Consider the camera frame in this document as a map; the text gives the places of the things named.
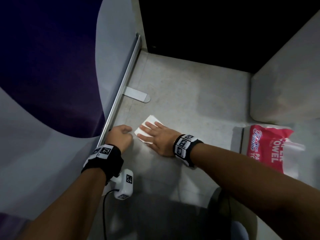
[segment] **hand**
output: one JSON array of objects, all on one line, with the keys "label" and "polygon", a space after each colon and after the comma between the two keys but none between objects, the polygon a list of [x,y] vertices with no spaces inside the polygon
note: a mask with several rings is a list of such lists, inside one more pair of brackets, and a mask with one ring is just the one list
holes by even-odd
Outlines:
[{"label": "hand", "polygon": [[146,122],[146,126],[148,126],[150,129],[140,125],[140,129],[153,137],[138,134],[138,138],[146,142],[152,142],[153,144],[147,144],[148,147],[154,149],[159,155],[173,157],[174,142],[181,135],[181,133],[173,129],[169,129],[159,122],[155,122],[155,125]]},{"label": "hand", "polygon": [[113,127],[106,135],[105,144],[115,145],[123,153],[132,142],[132,135],[127,134],[130,131],[132,128],[125,124]]}]

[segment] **black wristband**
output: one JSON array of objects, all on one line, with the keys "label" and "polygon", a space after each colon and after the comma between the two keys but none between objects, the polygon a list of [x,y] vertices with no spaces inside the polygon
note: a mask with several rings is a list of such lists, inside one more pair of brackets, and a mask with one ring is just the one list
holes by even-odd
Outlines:
[{"label": "black wristband", "polygon": [[180,158],[187,166],[194,168],[195,165],[191,161],[190,153],[195,145],[203,143],[192,135],[180,135],[173,144],[173,153]]},{"label": "black wristband", "polygon": [[97,147],[86,160],[81,173],[89,168],[101,168],[106,174],[106,185],[112,177],[118,177],[123,165],[121,151],[112,144]]}]

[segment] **person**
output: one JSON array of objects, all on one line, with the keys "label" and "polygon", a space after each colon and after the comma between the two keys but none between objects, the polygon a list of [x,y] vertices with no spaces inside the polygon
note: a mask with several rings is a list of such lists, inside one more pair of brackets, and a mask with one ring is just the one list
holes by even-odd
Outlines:
[{"label": "person", "polygon": [[[156,122],[138,134],[159,155],[173,157],[181,133]],[[114,127],[105,143],[123,153],[132,142],[131,127]],[[245,155],[205,143],[189,153],[190,163],[206,172],[223,190],[252,210],[282,239],[318,239],[320,191],[264,166]],[[101,168],[89,167],[21,234],[19,239],[86,239],[108,178]]]}]

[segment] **pink packaging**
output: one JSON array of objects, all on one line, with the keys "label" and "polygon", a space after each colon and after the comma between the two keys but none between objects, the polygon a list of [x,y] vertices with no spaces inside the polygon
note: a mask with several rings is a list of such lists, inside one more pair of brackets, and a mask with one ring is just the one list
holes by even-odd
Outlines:
[{"label": "pink packaging", "polygon": [[251,125],[244,128],[241,153],[290,177],[298,178],[298,161],[305,146],[291,142],[289,127]]}]

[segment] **person's left hand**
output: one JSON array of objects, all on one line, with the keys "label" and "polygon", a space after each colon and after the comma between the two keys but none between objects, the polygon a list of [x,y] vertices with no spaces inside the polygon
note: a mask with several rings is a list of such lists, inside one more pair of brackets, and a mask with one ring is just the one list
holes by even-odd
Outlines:
[{"label": "person's left hand", "polygon": [[105,144],[115,145],[123,153],[132,142],[132,135],[128,134],[130,131],[132,128],[125,124],[113,127],[106,135]]}]

